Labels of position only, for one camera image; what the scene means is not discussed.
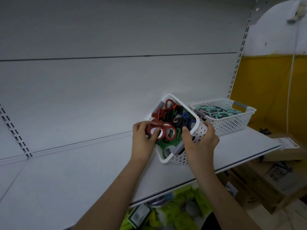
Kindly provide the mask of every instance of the person's left hand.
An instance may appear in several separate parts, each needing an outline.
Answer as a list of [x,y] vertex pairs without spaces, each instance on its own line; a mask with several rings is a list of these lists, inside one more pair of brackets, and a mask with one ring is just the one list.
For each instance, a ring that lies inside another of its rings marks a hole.
[[151,138],[148,139],[145,128],[149,124],[153,124],[153,122],[143,121],[133,125],[131,160],[148,163],[160,132],[160,128],[157,128]]

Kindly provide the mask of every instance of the person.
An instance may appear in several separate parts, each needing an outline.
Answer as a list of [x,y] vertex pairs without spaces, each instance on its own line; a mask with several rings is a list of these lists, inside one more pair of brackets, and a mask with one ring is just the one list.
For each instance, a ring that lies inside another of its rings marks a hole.
[[[131,158],[104,194],[81,217],[72,230],[117,230],[125,217],[138,180],[153,153],[160,129],[150,139],[145,128],[152,122],[133,125]],[[202,191],[212,206],[222,230],[260,230],[245,210],[234,200],[218,180],[213,167],[213,151],[219,143],[213,126],[205,123],[208,131],[198,142],[192,141],[190,131],[182,128],[182,140],[189,166]]]

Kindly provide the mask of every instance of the white cord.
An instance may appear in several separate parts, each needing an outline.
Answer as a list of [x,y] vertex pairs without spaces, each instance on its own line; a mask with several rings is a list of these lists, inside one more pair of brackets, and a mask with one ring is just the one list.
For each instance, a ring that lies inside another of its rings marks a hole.
[[292,62],[291,62],[291,71],[290,71],[290,78],[289,78],[289,87],[288,87],[288,98],[287,98],[287,133],[289,133],[289,99],[290,99],[290,88],[291,88],[291,82],[292,82],[292,74],[293,74],[293,67],[294,67],[294,59],[295,59],[295,54],[296,54],[296,49],[297,49],[297,42],[298,42],[298,33],[300,29],[300,24],[301,21],[297,22],[297,30],[295,34],[295,42],[294,42],[294,51],[292,55]]

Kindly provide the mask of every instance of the yellow wall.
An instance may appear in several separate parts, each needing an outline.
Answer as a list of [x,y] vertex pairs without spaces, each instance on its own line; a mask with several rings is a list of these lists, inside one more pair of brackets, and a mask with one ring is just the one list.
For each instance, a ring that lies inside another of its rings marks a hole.
[[[250,123],[286,131],[292,55],[242,57],[230,99],[257,109]],[[289,133],[307,144],[307,56],[296,56],[290,93]]]

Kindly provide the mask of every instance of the white plastic basket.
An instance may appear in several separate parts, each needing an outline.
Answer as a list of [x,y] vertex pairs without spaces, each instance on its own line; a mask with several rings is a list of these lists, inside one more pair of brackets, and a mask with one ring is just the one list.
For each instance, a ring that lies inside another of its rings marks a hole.
[[[221,119],[215,119],[215,118],[205,115],[205,113],[197,109],[199,106],[232,107],[233,104],[245,108],[245,112],[237,114],[237,115],[229,116],[229,117],[224,117]],[[230,132],[234,132],[234,131],[238,131],[238,130],[246,128],[249,120],[251,119],[251,116],[256,112],[255,108],[244,105],[242,103],[239,103],[233,100],[230,100],[230,99],[222,99],[222,100],[209,101],[209,102],[199,102],[199,103],[192,104],[190,107],[194,110],[195,113],[197,113],[203,118],[206,118],[206,122],[209,122],[213,125],[215,132],[216,132],[215,134],[217,136],[225,135]]]
[[[174,95],[172,94],[168,94],[166,97],[164,97],[162,99],[162,102],[165,103],[167,99],[171,99],[173,100],[175,103],[179,104],[179,105],[182,105],[183,108],[185,108],[188,112],[190,112],[195,118],[196,118],[196,123],[195,123],[195,126],[190,130],[190,133],[193,134],[195,131],[199,131],[199,128],[202,128],[204,129],[203,131],[203,135],[205,134],[205,129],[207,129],[207,127],[202,123],[202,127],[200,127],[200,120],[199,120],[199,117],[190,109],[188,108],[183,102],[181,102],[178,98],[176,98]],[[155,110],[153,111],[156,112],[157,109],[159,107],[162,107],[163,105],[161,105],[161,102],[158,104],[158,106],[155,108]],[[197,140],[199,139],[199,137],[195,137],[194,141],[197,142]],[[175,164],[180,164],[180,165],[185,165],[187,164],[187,159],[186,159],[186,155],[185,155],[185,152],[183,152],[182,154],[180,155],[177,155],[177,156],[174,156],[172,153],[167,157],[167,158],[163,158],[163,154],[162,154],[162,148],[156,144],[155,146],[155,151],[156,151],[156,154],[158,155],[158,158],[160,160],[160,162],[162,163],[168,163],[168,162],[172,162],[172,163],[175,163]]]

